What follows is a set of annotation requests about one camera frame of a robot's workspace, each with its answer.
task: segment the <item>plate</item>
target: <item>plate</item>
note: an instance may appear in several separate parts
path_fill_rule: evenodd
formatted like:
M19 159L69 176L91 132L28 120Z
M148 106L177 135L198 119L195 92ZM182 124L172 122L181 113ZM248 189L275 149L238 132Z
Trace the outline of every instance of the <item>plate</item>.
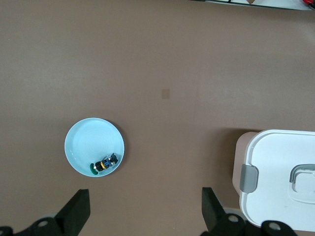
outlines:
M118 168L124 157L124 141L118 129L100 118L87 118L74 124L64 142L64 151L70 165L89 177L102 177ZM115 153L117 164L94 175L90 164Z

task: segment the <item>gray latch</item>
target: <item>gray latch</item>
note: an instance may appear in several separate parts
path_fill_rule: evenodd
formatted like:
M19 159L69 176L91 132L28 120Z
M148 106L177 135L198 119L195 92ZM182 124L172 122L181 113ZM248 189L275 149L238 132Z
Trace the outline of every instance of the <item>gray latch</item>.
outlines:
M240 189L244 193L252 193L257 188L258 169L256 166L242 165Z

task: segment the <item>light blue plate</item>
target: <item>light blue plate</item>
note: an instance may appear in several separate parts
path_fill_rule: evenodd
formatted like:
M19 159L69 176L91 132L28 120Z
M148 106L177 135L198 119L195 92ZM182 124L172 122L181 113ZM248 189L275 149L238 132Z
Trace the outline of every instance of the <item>light blue plate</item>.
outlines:
M102 177L112 173L120 165L124 156L124 141L118 129L112 123L87 118L71 127L64 142L64 151L70 165L85 176ZM90 164L115 153L117 164L103 170L95 176Z

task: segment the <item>white plastic lid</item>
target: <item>white plastic lid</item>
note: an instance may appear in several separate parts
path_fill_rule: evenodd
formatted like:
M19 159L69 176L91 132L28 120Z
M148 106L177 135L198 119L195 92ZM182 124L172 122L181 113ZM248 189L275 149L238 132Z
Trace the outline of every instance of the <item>white plastic lid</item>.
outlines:
M315 231L315 132L260 132L249 142L244 164L240 206L251 223L278 220Z

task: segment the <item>yellow stripe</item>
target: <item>yellow stripe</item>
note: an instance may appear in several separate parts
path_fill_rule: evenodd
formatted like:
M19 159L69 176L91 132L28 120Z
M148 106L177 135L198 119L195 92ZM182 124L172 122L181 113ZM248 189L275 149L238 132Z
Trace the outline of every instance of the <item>yellow stripe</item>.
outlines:
M106 167L104 166L103 162L100 162L100 165L103 167L103 169L106 169Z

